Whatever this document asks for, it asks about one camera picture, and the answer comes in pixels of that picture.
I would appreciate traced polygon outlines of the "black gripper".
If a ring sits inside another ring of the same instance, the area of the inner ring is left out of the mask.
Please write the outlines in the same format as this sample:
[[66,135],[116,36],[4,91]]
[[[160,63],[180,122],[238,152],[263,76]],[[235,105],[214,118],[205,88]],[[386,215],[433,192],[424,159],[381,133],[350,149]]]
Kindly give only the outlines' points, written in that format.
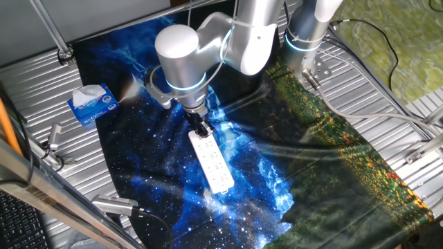
[[185,118],[189,122],[191,130],[193,130],[201,139],[211,135],[215,130],[209,122],[206,122],[197,113],[186,113]]

